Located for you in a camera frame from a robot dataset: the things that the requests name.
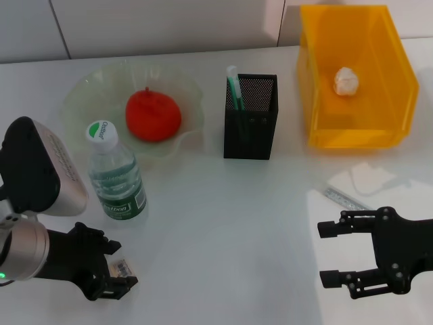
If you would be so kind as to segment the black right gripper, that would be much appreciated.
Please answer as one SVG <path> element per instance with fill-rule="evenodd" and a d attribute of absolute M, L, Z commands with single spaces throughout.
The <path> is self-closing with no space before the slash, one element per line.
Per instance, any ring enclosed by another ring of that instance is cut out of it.
<path fill-rule="evenodd" d="M 392 207 L 382 207 L 377 211 L 342 211 L 337 223 L 319 222 L 317 229 L 320 238 L 372 233 L 378 269 L 319 272 L 324 288 L 346 286 L 351 299 L 390 291 L 407 294 L 416 275 L 433 272 L 433 219 L 412 221 L 401 217 Z"/>

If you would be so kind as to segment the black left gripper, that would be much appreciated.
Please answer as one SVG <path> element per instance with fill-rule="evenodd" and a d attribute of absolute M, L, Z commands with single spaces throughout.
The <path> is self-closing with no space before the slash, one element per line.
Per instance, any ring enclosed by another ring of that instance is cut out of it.
<path fill-rule="evenodd" d="M 120 300 L 138 283 L 135 276 L 111 277 L 105 255 L 122 245 L 109 240 L 101 230 L 76 223 L 68 233 L 48 231 L 49 252 L 37 278 L 75 284 L 90 300 Z"/>

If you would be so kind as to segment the beige barcode eraser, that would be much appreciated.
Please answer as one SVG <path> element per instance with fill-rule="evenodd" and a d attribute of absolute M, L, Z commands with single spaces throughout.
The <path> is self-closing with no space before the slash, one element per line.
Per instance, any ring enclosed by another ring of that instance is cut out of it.
<path fill-rule="evenodd" d="M 125 259 L 120 259 L 109 264 L 110 275 L 115 278 L 133 276 L 133 272 Z"/>

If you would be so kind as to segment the silver glitter pen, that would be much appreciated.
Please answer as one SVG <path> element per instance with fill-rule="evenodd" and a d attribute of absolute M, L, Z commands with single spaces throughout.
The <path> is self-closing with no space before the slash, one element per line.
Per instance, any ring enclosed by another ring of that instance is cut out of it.
<path fill-rule="evenodd" d="M 352 196 L 349 196 L 348 194 L 345 194 L 344 192 L 341 192 L 335 187 L 328 186 L 324 190 L 321 191 L 321 193 L 334 203 L 340 205 L 341 207 L 345 208 L 346 210 L 350 211 L 369 211 L 371 210 L 371 207 L 368 207 L 367 205 L 359 202 Z"/>

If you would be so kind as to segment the clear green-label water bottle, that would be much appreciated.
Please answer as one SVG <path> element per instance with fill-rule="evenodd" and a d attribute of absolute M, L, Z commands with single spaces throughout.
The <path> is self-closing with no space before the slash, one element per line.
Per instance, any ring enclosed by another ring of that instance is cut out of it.
<path fill-rule="evenodd" d="M 91 147 L 88 174 L 104 213 L 115 221 L 147 219 L 147 196 L 137 159 L 113 123 L 92 122 L 85 132 Z"/>

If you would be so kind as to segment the red-orange fruit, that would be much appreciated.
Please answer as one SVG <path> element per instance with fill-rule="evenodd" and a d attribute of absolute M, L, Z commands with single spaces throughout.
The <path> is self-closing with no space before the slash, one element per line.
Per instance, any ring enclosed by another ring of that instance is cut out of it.
<path fill-rule="evenodd" d="M 161 142 L 180 128 L 182 115 L 174 99 L 148 87 L 135 92 L 125 109 L 127 129 L 145 142 Z"/>

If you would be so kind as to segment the white paper ball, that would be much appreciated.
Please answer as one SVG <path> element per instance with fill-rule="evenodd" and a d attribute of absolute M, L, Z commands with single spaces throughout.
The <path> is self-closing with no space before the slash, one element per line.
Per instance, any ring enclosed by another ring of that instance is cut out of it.
<path fill-rule="evenodd" d="M 348 67 L 342 67 L 334 77 L 334 91 L 340 96 L 353 96 L 359 88 L 359 79 Z"/>

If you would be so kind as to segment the black mesh pen holder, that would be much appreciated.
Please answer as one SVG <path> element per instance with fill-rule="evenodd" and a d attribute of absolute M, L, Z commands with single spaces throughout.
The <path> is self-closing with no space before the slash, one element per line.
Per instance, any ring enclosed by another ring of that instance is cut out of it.
<path fill-rule="evenodd" d="M 240 74 L 244 109 L 236 109 L 226 89 L 223 157 L 268 160 L 279 112 L 275 74 Z"/>

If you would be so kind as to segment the green glass fruit plate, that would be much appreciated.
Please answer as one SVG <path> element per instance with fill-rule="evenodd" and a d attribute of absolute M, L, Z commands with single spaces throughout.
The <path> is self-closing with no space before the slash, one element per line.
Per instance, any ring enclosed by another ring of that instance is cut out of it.
<path fill-rule="evenodd" d="M 125 119 L 127 100 L 146 87 L 172 97 L 182 115 L 176 135 L 156 144 L 134 137 Z M 137 158 L 170 156 L 185 137 L 203 129 L 202 98 L 194 79 L 176 66 L 142 59 L 107 64 L 81 79 L 66 96 L 60 109 L 64 143 L 74 159 L 87 159 L 91 147 L 85 131 L 92 122 L 106 119 L 115 125 L 121 141 Z"/>

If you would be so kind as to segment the yellow plastic bin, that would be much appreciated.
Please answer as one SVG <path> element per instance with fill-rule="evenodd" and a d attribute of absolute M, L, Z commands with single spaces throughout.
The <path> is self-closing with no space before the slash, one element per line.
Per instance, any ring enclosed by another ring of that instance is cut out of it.
<path fill-rule="evenodd" d="M 419 83 L 384 5 L 302 5 L 298 88 L 308 143 L 321 149 L 382 149 L 411 130 Z M 342 67 L 359 79 L 334 91 Z"/>

